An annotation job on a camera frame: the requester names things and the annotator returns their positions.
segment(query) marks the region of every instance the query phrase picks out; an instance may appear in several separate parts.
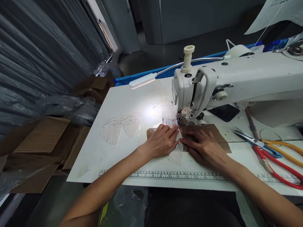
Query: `measuring tape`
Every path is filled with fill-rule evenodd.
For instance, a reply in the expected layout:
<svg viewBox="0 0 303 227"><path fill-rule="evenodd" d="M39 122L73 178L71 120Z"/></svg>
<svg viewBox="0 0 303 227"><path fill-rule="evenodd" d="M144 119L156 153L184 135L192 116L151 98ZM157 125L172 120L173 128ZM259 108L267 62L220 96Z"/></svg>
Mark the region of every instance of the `measuring tape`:
<svg viewBox="0 0 303 227"><path fill-rule="evenodd" d="M105 173L107 169L100 169L98 177ZM268 173L255 174L267 185L285 185L278 179ZM292 175L281 175L284 179L294 184L300 184L300 181ZM164 181L189 181L201 183L226 183L231 184L228 178L219 175L216 172L197 172L197 171L161 171L161 170L137 170L127 179L137 180L164 180Z"/></svg>

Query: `finger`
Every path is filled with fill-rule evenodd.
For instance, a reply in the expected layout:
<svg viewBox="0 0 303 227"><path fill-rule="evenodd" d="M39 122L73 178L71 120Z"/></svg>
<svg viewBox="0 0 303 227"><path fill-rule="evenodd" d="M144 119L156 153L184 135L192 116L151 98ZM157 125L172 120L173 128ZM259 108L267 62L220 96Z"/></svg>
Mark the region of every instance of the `finger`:
<svg viewBox="0 0 303 227"><path fill-rule="evenodd" d="M216 140L211 131L208 131L207 134L211 139Z"/></svg>
<svg viewBox="0 0 303 227"><path fill-rule="evenodd" d="M161 132L166 133L169 129L170 129L170 127L168 125L166 125L163 127L163 129L161 129Z"/></svg>
<svg viewBox="0 0 303 227"><path fill-rule="evenodd" d="M169 139L176 140L178 134L179 134L178 130L174 131L173 134L171 134L171 136L169 137Z"/></svg>
<svg viewBox="0 0 303 227"><path fill-rule="evenodd" d="M170 148L169 152L172 152L173 149L176 148L176 146L178 145L178 143L179 143L179 141L175 141L175 142L173 143L173 146Z"/></svg>
<svg viewBox="0 0 303 227"><path fill-rule="evenodd" d="M195 149L199 148L199 144L194 142L194 141L183 139L183 138L180 138L179 141L188 145L188 146L190 146L190 147L192 147L192 148L195 148Z"/></svg>
<svg viewBox="0 0 303 227"><path fill-rule="evenodd" d="M161 131L162 129L164 128L164 125L163 124L159 124L158 128L156 131Z"/></svg>
<svg viewBox="0 0 303 227"><path fill-rule="evenodd" d="M178 126L174 125L166 132L166 134L170 137L177 129L178 129Z"/></svg>
<svg viewBox="0 0 303 227"><path fill-rule="evenodd" d="M207 133L204 130L199 130L199 132L205 139L209 139L209 136L207 135Z"/></svg>
<svg viewBox="0 0 303 227"><path fill-rule="evenodd" d="M202 164L204 162L202 156L193 148L188 148L188 153L196 160L197 163Z"/></svg>
<svg viewBox="0 0 303 227"><path fill-rule="evenodd" d="M194 136L199 142L202 142L204 137L198 131L187 131L185 134Z"/></svg>

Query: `lace fabric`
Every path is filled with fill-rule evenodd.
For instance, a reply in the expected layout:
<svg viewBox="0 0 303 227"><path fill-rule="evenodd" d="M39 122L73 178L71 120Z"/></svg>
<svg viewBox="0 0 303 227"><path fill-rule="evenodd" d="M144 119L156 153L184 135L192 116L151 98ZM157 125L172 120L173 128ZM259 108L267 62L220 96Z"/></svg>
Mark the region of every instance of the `lace fabric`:
<svg viewBox="0 0 303 227"><path fill-rule="evenodd" d="M149 94L157 97L168 97L168 92L165 87L161 85L160 79L153 82L153 87L149 91Z"/></svg>
<svg viewBox="0 0 303 227"><path fill-rule="evenodd" d="M176 114L173 109L173 103L167 98L158 103L152 104L152 110L155 117L170 120L176 119Z"/></svg>
<svg viewBox="0 0 303 227"><path fill-rule="evenodd" d="M178 141L180 138L182 138L181 132L178 133L176 141ZM172 150L172 152L166 156L166 158L171 161L174 164L182 165L182 154L183 154L183 144L179 142L175 149Z"/></svg>
<svg viewBox="0 0 303 227"><path fill-rule="evenodd" d="M103 125L103 139L111 145L116 145L122 128L129 138L133 138L140 125L140 116L140 113L133 113L106 121Z"/></svg>

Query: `forearm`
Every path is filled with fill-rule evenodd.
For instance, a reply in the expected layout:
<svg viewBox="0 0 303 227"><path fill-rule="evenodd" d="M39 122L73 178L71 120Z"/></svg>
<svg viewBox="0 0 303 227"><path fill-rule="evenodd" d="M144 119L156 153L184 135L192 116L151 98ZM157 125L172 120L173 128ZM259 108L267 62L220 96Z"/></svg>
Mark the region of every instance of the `forearm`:
<svg viewBox="0 0 303 227"><path fill-rule="evenodd" d="M137 148L91 183L76 200L63 220L92 214L104 206L122 182L149 161L143 155L142 149L142 146Z"/></svg>
<svg viewBox="0 0 303 227"><path fill-rule="evenodd" d="M263 183L246 167L239 164L238 171L229 178L278 226L302 226L303 211Z"/></svg>

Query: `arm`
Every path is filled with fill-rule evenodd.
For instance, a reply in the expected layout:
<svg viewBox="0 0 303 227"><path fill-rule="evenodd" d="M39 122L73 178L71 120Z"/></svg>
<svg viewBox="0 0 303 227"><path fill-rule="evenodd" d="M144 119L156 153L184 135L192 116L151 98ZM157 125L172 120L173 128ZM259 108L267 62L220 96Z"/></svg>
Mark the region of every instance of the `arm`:
<svg viewBox="0 0 303 227"><path fill-rule="evenodd" d="M82 192L65 214L60 226L97 226L102 206L109 201L123 181L151 159L168 155L178 144L178 141L175 141L177 135L176 126L170 128L160 124L143 145L111 167Z"/></svg>
<svg viewBox="0 0 303 227"><path fill-rule="evenodd" d="M231 179L257 206L279 226L302 226L303 211L263 183L246 167L229 157L211 132L189 131L199 141L180 139L190 155L206 166Z"/></svg>

